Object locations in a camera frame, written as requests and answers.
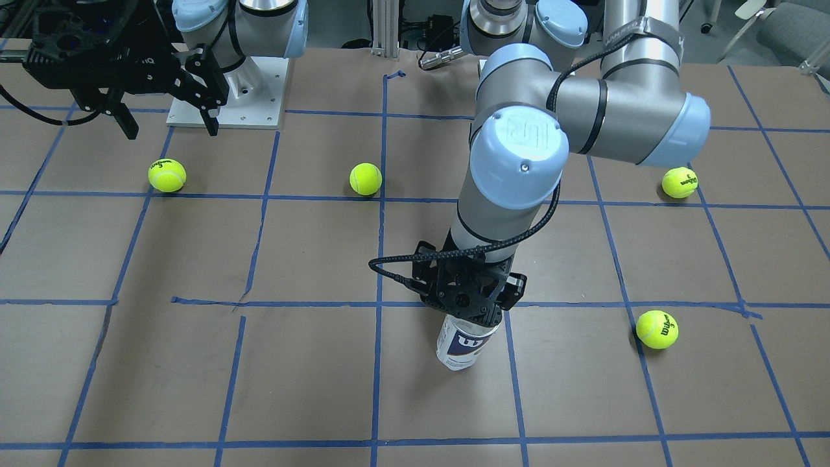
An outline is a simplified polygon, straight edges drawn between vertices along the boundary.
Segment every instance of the white can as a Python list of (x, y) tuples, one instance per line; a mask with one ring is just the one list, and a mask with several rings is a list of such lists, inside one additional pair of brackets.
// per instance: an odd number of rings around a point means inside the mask
[(476, 362), (481, 348), (499, 326), (483, 327), (463, 319), (446, 315), (438, 333), (435, 354), (447, 368), (463, 370)]

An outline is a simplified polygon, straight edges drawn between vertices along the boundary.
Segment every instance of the blue label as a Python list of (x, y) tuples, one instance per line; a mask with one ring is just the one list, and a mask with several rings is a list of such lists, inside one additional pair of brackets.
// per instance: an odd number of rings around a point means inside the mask
[(490, 339), (490, 336), (473, 337), (467, 334), (456, 331), (456, 335), (452, 337), (450, 348), (447, 350), (447, 355), (467, 355), (478, 350)]

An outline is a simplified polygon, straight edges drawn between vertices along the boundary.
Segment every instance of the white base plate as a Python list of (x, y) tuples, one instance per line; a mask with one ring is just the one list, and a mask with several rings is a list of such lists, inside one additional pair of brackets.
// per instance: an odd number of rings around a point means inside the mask
[[(289, 59), (253, 57), (253, 60), (262, 73), (262, 80), (266, 83), (266, 87), (256, 94), (244, 95), (236, 100), (228, 97), (227, 105), (221, 107), (219, 111), (219, 128), (260, 130), (280, 128)], [(196, 107), (178, 99), (173, 99), (173, 104), (170, 106), (167, 125), (188, 128), (204, 128), (205, 126)]]

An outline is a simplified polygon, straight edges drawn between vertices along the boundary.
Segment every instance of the yellow tennis ball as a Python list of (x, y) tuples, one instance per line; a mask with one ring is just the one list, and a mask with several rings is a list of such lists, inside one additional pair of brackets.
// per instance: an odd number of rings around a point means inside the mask
[(369, 162), (357, 164), (349, 174), (349, 184), (352, 185), (352, 189), (363, 196), (377, 193), (382, 183), (383, 176), (380, 174), (380, 169)]
[(682, 199), (697, 189), (697, 174), (687, 167), (669, 170), (663, 175), (663, 191), (675, 199)]
[(675, 318), (661, 310), (645, 312), (637, 319), (637, 337), (652, 349), (669, 347), (679, 334)]
[(158, 191), (173, 193), (182, 189), (188, 175), (179, 162), (172, 159), (159, 159), (150, 166), (147, 178), (153, 188)]

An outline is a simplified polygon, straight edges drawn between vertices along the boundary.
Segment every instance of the metal plate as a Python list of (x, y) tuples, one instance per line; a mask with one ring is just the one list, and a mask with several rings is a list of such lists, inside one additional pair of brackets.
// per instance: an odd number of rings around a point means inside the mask
[[(253, 57), (262, 73), (267, 88), (253, 96), (242, 96), (219, 111), (219, 128), (252, 128), (274, 130), (280, 128), (283, 101), (288, 77), (289, 59)], [(173, 99), (168, 126), (204, 128), (199, 111), (187, 102)]]

